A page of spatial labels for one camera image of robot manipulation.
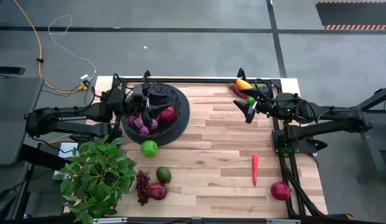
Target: white cable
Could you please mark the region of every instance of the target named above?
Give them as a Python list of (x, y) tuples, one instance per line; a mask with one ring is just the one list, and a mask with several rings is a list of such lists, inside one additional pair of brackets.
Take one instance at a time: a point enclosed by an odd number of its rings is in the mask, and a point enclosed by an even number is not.
[(62, 137), (59, 137), (59, 138), (56, 138), (55, 140), (53, 140), (53, 141), (57, 141), (57, 140), (59, 140), (59, 139), (62, 139), (62, 138), (65, 138), (65, 137), (68, 137), (68, 136), (71, 136), (72, 134), (66, 134), (66, 135), (64, 135), (64, 136), (62, 136)]
[[(66, 28), (66, 30), (65, 30), (64, 32), (62, 32), (62, 33), (59, 33), (59, 34), (52, 33), (52, 32), (50, 31), (50, 26), (53, 25), (53, 24), (54, 24), (56, 21), (58, 21), (59, 19), (63, 19), (63, 18), (66, 18), (66, 17), (69, 17), (69, 18), (70, 18), (70, 25), (68, 25), (68, 27)], [(73, 18), (71, 17), (71, 15), (62, 16), (62, 17), (59, 17), (59, 18), (55, 19), (55, 20), (48, 26), (49, 37), (55, 42), (55, 44), (56, 44), (57, 46), (61, 47), (65, 52), (67, 52), (67, 53), (69, 53), (69, 54), (72, 54), (72, 56), (74, 56), (74, 57), (77, 58), (77, 59), (80, 59), (80, 60), (84, 60), (84, 61), (86, 61), (86, 62), (89, 62), (89, 63), (93, 66), (93, 68), (94, 68), (94, 72), (93, 72), (92, 77), (89, 77), (90, 79), (92, 79), (92, 78), (94, 78), (94, 76), (96, 75), (96, 67), (93, 65), (93, 63), (92, 63), (91, 61), (89, 61), (88, 59), (85, 59), (85, 58), (81, 58), (81, 57), (75, 56), (75, 54), (74, 54), (73, 52), (66, 50), (63, 46), (61, 46), (60, 44), (58, 44), (58, 43), (56, 42), (56, 40), (52, 37), (52, 35), (63, 35), (63, 34), (65, 34), (65, 33), (68, 31), (68, 28), (70, 28), (72, 25), (73, 25)]]

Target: green apple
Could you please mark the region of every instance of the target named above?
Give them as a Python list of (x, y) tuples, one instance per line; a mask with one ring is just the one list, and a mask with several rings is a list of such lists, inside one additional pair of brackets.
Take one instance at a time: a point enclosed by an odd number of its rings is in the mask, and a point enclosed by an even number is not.
[(140, 146), (140, 151), (145, 157), (154, 157), (158, 153), (158, 145), (153, 140), (147, 140)]

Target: yellow cable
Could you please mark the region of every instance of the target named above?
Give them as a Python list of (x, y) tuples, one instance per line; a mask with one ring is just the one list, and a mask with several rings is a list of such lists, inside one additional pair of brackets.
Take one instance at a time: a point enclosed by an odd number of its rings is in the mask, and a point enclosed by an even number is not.
[[(40, 41), (40, 39), (39, 39), (38, 33), (37, 33), (37, 31), (36, 31), (34, 25), (32, 24), (30, 18), (27, 16), (27, 14), (24, 12), (23, 8), (21, 8), (21, 6), (19, 5), (19, 3), (18, 3), (16, 0), (13, 0), (13, 1), (14, 1), (14, 3), (19, 7), (20, 11), (23, 13), (24, 17), (27, 19), (27, 21), (29, 22), (29, 24), (30, 24), (32, 30), (34, 31), (35, 36), (37, 37), (37, 40), (38, 40), (38, 46), (39, 46), (39, 59), (42, 59), (42, 46), (41, 46), (41, 41)], [(39, 74), (39, 77), (40, 77), (40, 78), (42, 78), (42, 74), (41, 74), (41, 66), (42, 66), (42, 63), (41, 63), (41, 62), (38, 62), (38, 74)], [(78, 89), (75, 90), (75, 91), (64, 91), (64, 90), (60, 90), (60, 89), (57, 89), (57, 88), (55, 88), (55, 87), (49, 85), (49, 83), (46, 82), (45, 80), (44, 80), (44, 83), (45, 83), (49, 88), (51, 88), (51, 89), (53, 89), (53, 90), (55, 90), (55, 91), (57, 91), (57, 92), (59, 92), (59, 93), (73, 94), (73, 93), (76, 93), (76, 92), (81, 91), (81, 88), (78, 88)]]

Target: red pepper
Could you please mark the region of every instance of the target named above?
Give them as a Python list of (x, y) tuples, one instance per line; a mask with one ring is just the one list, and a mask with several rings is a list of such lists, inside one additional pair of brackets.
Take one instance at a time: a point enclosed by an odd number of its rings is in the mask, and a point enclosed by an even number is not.
[(242, 99), (248, 99), (248, 95), (240, 91), (235, 83), (229, 83), (229, 89), (232, 90), (238, 97)]
[(256, 186), (258, 165), (259, 165), (259, 156), (253, 155), (252, 156), (252, 181), (254, 182), (254, 186)]

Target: chili pepper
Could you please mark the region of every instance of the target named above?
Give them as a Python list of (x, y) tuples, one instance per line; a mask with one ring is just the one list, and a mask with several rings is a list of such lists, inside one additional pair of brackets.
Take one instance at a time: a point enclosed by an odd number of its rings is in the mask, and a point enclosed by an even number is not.
[(237, 79), (236, 84), (240, 90), (246, 90), (252, 88), (252, 86), (244, 80)]
[(241, 92), (240, 89), (238, 88), (238, 86), (234, 83), (229, 83), (229, 89), (232, 90), (234, 92), (234, 94), (236, 94), (238, 97), (242, 98), (242, 99), (247, 99), (248, 98), (248, 95)]
[(259, 165), (259, 156), (253, 155), (252, 156), (252, 181), (254, 182), (254, 186), (256, 186), (258, 165)]

